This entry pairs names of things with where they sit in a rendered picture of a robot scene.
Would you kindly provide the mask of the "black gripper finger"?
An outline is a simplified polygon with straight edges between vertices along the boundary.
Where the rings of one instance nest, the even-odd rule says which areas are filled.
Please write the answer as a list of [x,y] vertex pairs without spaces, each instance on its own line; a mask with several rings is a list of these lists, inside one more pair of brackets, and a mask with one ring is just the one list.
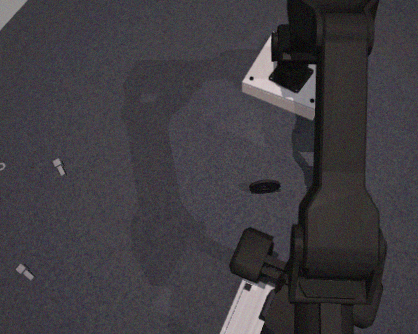
[[[274,242],[272,242],[272,244],[269,248],[269,251],[268,251],[269,255],[271,255],[271,256],[273,255],[273,248],[274,248]],[[257,282],[254,282],[254,283],[258,284],[261,277],[266,277],[266,275],[264,275],[263,273],[260,273],[259,276],[258,276]]]

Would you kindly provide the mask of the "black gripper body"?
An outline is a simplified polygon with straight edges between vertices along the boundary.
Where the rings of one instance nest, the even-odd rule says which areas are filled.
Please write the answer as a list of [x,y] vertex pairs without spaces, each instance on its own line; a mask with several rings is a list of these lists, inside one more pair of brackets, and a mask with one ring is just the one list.
[[[284,262],[268,253],[273,239],[273,236],[254,228],[245,229],[229,264],[231,273],[252,282],[257,282],[260,273],[276,280],[281,272],[288,275],[289,259]],[[269,270],[269,267],[264,267],[264,265],[268,265],[271,269]],[[278,274],[278,271],[272,271],[272,268],[281,272]],[[365,329],[373,325],[382,293],[383,286],[381,283],[380,289],[375,289],[371,305],[352,305],[353,322],[356,327]]]

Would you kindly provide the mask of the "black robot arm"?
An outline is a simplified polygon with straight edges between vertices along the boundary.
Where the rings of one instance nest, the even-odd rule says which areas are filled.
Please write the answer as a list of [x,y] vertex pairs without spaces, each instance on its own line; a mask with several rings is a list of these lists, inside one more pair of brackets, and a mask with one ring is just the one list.
[[271,34],[270,81],[297,94],[316,65],[313,181],[291,227],[289,274],[279,275],[264,319],[277,334],[353,334],[352,305],[371,305],[381,287],[388,246],[365,189],[378,4],[287,0],[289,24]]

